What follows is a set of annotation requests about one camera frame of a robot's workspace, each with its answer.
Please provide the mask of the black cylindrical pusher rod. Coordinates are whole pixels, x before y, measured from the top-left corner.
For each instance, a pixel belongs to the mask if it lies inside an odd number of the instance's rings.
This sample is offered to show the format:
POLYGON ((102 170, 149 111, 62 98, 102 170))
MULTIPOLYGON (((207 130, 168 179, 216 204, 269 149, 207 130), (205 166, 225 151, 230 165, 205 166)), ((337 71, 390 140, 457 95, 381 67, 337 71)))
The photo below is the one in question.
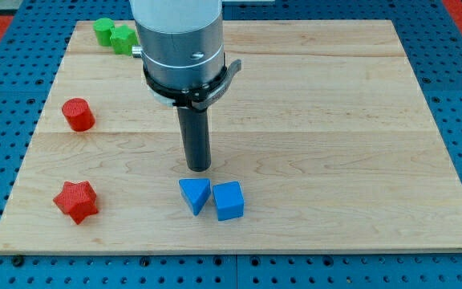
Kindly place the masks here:
POLYGON ((176 110, 187 166, 195 172, 205 171, 211 165, 207 111, 196 112, 182 107, 176 110))

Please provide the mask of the black clamp mount ring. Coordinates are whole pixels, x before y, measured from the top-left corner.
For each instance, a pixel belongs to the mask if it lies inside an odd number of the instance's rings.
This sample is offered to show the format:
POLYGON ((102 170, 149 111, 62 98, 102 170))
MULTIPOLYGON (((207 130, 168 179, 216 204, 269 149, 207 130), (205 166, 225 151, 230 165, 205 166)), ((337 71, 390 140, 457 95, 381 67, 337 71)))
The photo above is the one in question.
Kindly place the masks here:
POLYGON ((199 88, 174 89, 156 82, 149 71, 144 68, 144 78, 148 90, 161 104, 168 107, 185 107, 195 111, 204 111, 216 103, 229 89, 233 77, 242 69, 242 61, 234 60, 228 67, 224 66, 217 77, 199 88))

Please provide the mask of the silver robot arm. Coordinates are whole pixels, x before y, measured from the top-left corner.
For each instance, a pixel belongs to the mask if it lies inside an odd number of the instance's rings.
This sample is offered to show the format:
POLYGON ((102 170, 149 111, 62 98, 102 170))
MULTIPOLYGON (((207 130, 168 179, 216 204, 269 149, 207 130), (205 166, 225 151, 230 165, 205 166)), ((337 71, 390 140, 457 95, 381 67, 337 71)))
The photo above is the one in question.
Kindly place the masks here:
POLYGON ((187 166, 211 165, 208 108, 228 90, 241 61, 225 62, 221 0, 131 0, 144 78, 177 110, 187 166))

